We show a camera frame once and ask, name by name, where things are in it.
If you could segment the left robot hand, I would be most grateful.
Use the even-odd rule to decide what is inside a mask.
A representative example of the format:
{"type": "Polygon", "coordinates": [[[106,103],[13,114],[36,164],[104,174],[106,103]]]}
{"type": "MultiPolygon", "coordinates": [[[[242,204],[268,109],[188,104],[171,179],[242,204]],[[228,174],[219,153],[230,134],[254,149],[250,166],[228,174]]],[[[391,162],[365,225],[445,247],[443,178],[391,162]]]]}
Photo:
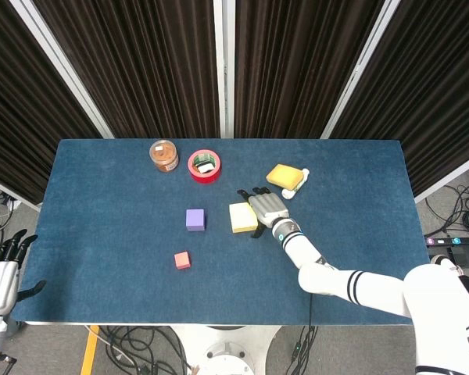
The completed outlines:
{"type": "Polygon", "coordinates": [[[29,247],[37,240],[33,234],[23,238],[26,229],[19,230],[0,245],[0,316],[7,316],[17,302],[40,293],[46,285],[38,281],[32,288],[19,290],[20,273],[29,247]]]}

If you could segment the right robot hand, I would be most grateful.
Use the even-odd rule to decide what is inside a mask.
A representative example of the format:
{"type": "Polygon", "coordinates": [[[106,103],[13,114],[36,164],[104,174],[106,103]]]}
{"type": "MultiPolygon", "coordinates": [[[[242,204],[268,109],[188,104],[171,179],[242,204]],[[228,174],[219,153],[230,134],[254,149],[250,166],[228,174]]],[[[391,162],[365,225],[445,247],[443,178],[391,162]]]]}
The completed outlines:
{"type": "Polygon", "coordinates": [[[248,202],[256,214],[258,224],[251,237],[259,238],[264,230],[272,228],[276,221],[289,218],[289,211],[278,195],[267,187],[254,187],[252,191],[253,193],[250,194],[239,189],[237,193],[248,202]]]}

